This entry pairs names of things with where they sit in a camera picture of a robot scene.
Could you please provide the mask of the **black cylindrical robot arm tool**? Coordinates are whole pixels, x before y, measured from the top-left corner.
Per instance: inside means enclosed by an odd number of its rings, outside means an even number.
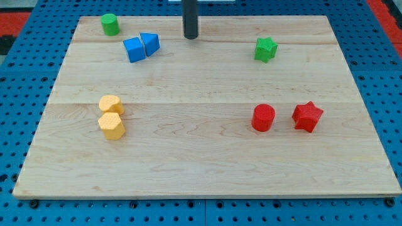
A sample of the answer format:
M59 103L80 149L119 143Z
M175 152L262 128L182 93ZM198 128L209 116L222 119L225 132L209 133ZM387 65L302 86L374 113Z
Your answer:
M197 0L181 0L181 2L184 37L194 40L198 37Z

